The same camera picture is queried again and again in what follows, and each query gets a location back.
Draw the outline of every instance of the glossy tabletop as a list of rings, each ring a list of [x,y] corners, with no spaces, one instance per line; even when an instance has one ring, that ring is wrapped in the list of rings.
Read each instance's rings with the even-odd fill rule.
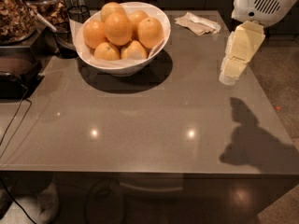
[[[175,24],[164,50],[131,77],[52,57],[0,146],[1,170],[299,175],[299,153],[249,67],[218,81],[229,31]],[[0,103],[0,134],[18,102]]]

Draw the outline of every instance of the fruit bowl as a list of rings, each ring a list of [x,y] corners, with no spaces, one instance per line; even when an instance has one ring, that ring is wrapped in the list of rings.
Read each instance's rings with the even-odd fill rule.
[[[117,77],[128,77],[142,68],[144,68],[146,65],[148,65],[154,57],[164,48],[166,45],[170,32],[170,22],[167,16],[163,11],[161,11],[156,6],[153,6],[151,4],[147,3],[139,3],[139,2],[128,2],[128,3],[121,3],[122,7],[126,11],[127,14],[130,14],[136,10],[144,10],[150,17],[154,17],[160,21],[160,23],[163,26],[164,30],[164,40],[155,46],[153,49],[149,51],[149,57],[148,59],[143,60],[137,60],[137,59],[121,59],[116,61],[106,61],[102,59],[95,59],[93,56],[94,49],[90,49],[85,43],[84,43],[84,37],[83,37],[83,28],[84,24],[88,22],[89,20],[101,20],[101,11],[96,12],[94,15],[92,15],[87,21],[85,21],[84,24],[76,24],[76,32],[74,39],[74,45],[76,47],[78,56],[87,64],[90,66],[93,66],[105,73],[111,74],[113,76]]]

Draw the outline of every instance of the napkin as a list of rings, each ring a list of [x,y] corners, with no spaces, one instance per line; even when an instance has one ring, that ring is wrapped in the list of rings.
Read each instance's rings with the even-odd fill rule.
[[[217,34],[221,30],[221,26],[215,22],[187,12],[183,17],[175,19],[176,24],[189,28],[197,35],[206,33]]]

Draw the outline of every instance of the nuts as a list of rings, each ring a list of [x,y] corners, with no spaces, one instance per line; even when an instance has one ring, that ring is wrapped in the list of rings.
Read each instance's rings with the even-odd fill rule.
[[[27,5],[51,24],[69,30],[69,19],[64,0],[27,1]]]
[[[35,29],[34,17],[21,0],[0,0],[0,45],[21,41]]]

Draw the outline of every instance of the orange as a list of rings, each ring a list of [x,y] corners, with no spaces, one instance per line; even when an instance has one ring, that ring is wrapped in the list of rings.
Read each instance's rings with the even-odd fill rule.
[[[132,34],[133,26],[127,15],[114,12],[105,20],[105,35],[112,44],[123,46],[132,39]]]
[[[95,59],[108,61],[119,60],[121,58],[119,49],[110,42],[103,42],[94,51]]]
[[[143,10],[136,10],[128,15],[129,20],[133,25],[133,38],[138,39],[137,28],[139,23],[149,15]]]
[[[107,17],[112,14],[113,12],[120,12],[126,14],[124,8],[115,2],[110,2],[102,6],[101,9],[101,21],[105,22]]]
[[[121,48],[121,58],[133,58],[133,59],[147,59],[147,50],[138,41],[130,41],[127,45]]]
[[[147,49],[152,49],[164,40],[164,30],[160,21],[153,17],[142,20],[137,29],[139,41]]]
[[[102,21],[88,21],[83,28],[83,37],[87,46],[95,49],[102,42],[107,41],[105,25]]]

